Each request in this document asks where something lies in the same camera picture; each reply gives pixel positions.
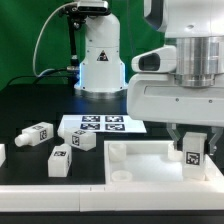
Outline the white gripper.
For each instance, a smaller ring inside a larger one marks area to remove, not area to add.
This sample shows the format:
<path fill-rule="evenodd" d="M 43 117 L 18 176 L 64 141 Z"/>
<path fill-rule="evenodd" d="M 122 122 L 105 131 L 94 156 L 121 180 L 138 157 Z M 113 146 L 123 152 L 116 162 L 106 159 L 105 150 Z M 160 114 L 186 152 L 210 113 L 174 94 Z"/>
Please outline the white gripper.
<path fill-rule="evenodd" d="M 178 72 L 177 48 L 165 45 L 132 59 L 127 112 L 133 119 L 164 122 L 175 149 L 177 124 L 224 127 L 224 65 L 199 77 Z"/>

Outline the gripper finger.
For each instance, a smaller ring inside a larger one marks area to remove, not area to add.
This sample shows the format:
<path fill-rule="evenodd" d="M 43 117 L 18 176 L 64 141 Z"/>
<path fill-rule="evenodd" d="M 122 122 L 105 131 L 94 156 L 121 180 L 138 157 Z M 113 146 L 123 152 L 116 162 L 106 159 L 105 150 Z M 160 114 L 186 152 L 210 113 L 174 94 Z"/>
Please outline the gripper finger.
<path fill-rule="evenodd" d="M 213 155 L 217 150 L 216 143 L 218 142 L 218 140 L 221 138 L 221 136 L 224 133 L 224 128 L 223 127 L 212 127 L 211 131 L 212 131 L 212 137 L 209 141 L 209 154 Z"/>

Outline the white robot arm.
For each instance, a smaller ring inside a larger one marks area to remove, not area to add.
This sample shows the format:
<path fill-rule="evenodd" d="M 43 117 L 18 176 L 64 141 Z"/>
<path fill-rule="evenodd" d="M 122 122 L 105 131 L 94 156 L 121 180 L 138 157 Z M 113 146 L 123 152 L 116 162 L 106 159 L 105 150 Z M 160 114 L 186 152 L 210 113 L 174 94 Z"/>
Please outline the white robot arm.
<path fill-rule="evenodd" d="M 130 117 L 224 128 L 224 0 L 143 0 L 160 46 L 132 59 Z"/>

